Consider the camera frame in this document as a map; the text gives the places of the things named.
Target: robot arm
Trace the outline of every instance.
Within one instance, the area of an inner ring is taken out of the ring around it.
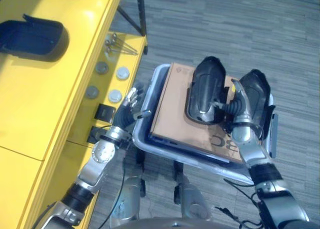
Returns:
[[[228,105],[216,102],[214,104],[234,115],[232,140],[238,146],[240,156],[254,182],[260,199],[260,217],[265,228],[282,229],[294,221],[308,222],[306,212],[293,197],[269,154],[259,144],[244,88],[237,80],[233,80],[233,83],[236,89],[235,101]]]
[[[110,171],[118,149],[131,140],[131,135],[123,129],[136,119],[151,113],[131,113],[131,109],[137,104],[138,94],[139,89],[136,87],[130,90],[119,107],[112,126],[93,146],[91,157],[75,182],[61,201],[55,202],[42,213],[33,229],[72,229],[80,224],[86,208],[101,187],[103,177]]]

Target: wire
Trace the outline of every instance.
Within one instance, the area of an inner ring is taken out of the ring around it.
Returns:
[[[228,179],[223,179],[226,183],[228,183],[229,185],[231,185],[232,187],[234,187],[235,189],[237,189],[239,192],[241,192],[243,195],[245,195],[252,203],[253,205],[258,208],[258,203],[254,200],[254,196],[257,194],[256,192],[254,192],[251,196],[248,196],[245,192],[243,192],[241,189],[239,189],[238,187],[245,187],[245,188],[248,188],[248,187],[253,187],[254,185],[242,185],[242,184],[238,184],[238,183],[235,183],[235,182],[232,182]],[[225,215],[227,215],[228,217],[232,218],[235,222],[239,223],[239,229],[241,228],[246,228],[246,229],[262,229],[264,227],[264,225],[262,224],[262,221],[260,220],[259,223],[255,223],[255,222],[252,222],[250,220],[239,220],[239,217],[233,215],[228,208],[221,208],[221,207],[217,207],[215,206],[215,208],[219,209],[222,213],[224,213]],[[251,226],[248,226],[246,224],[252,224],[254,226],[257,226],[257,227],[251,227]]]
[[[104,126],[101,126],[99,128],[108,128],[108,127],[111,127],[112,125],[104,125]]]
[[[126,176],[126,167],[125,167],[125,161],[123,160],[123,176],[122,176],[122,182],[121,182],[121,187],[120,187],[120,191],[119,191],[119,194],[115,200],[115,203],[109,213],[109,215],[106,217],[106,219],[104,220],[104,222],[98,227],[98,229],[101,229],[105,224],[106,222],[109,220],[109,218],[111,217],[111,214],[114,212],[117,204],[118,204],[118,201],[120,199],[120,195],[121,195],[121,192],[122,192],[122,189],[124,188],[124,182],[125,182],[125,176]]]
[[[104,126],[100,126],[100,127],[98,127],[98,129],[102,129],[102,128],[108,128],[108,127],[111,127],[112,125],[104,125]],[[98,139],[96,139],[96,136],[95,135],[93,135],[93,131],[91,130],[90,131],[90,137],[92,137],[94,140],[95,140],[95,142],[94,143],[97,143],[99,140]]]
[[[251,185],[242,185],[242,184],[238,184],[238,183],[235,183],[235,182],[230,181],[230,180],[225,179],[225,178],[223,178],[223,180],[224,180],[226,183],[233,184],[233,185],[235,185],[235,186],[243,187],[243,188],[250,188],[250,187],[254,187],[254,186],[255,186],[254,184],[251,184]]]
[[[257,204],[257,202],[255,201],[255,200],[253,200],[252,198],[251,198],[251,196],[248,196],[243,190],[241,190],[241,189],[239,189],[237,186],[236,186],[236,183],[234,183],[234,182],[232,182],[232,181],[230,181],[230,180],[228,180],[228,179],[223,179],[226,183],[228,183],[229,185],[231,185],[232,187],[234,187],[235,189],[237,189],[239,192],[241,192],[243,195],[245,195],[251,202],[252,202],[252,204],[256,207],[256,208],[258,208],[258,204]]]

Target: yellow shelf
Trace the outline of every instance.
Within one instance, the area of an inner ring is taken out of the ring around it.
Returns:
[[[95,71],[90,78],[89,86],[95,86],[99,90],[98,97],[89,99],[83,97],[74,123],[71,127],[67,140],[86,147],[92,147],[87,142],[92,126],[101,127],[108,125],[107,122],[95,119],[95,114],[99,104],[105,104],[118,108],[121,102],[112,103],[108,99],[110,91],[117,89],[122,94],[122,99],[132,87],[139,62],[147,43],[146,37],[117,32],[117,36],[138,51],[138,55],[128,55],[123,53],[111,53],[106,57],[104,50],[100,52],[97,62],[105,62],[108,65],[106,74],[98,74]],[[126,80],[119,80],[116,71],[120,67],[128,68],[130,75]]]
[[[59,21],[69,35],[68,48],[56,62],[0,53],[0,154],[6,162],[0,169],[11,175],[5,181],[12,185],[7,187],[12,193],[0,196],[1,228],[29,229],[39,215],[119,2],[0,1],[0,23],[27,14]]]

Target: grey button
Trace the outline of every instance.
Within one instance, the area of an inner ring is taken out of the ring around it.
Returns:
[[[126,80],[130,76],[128,68],[122,66],[116,70],[116,77],[120,80]]]
[[[95,99],[99,95],[99,90],[94,85],[90,85],[85,90],[85,96],[90,99]]]
[[[109,101],[112,103],[118,103],[122,99],[122,94],[119,90],[112,90],[108,95]]]
[[[96,65],[95,65],[95,71],[98,74],[106,74],[109,70],[108,64],[105,63],[104,61],[99,61]]]

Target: cardboard box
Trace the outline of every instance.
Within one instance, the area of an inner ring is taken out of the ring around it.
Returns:
[[[202,125],[185,114],[187,89],[192,81],[194,67],[172,63],[151,126],[151,135],[242,163],[239,149],[225,134],[220,124]],[[230,87],[227,103],[234,97],[232,77],[226,76],[224,85]]]

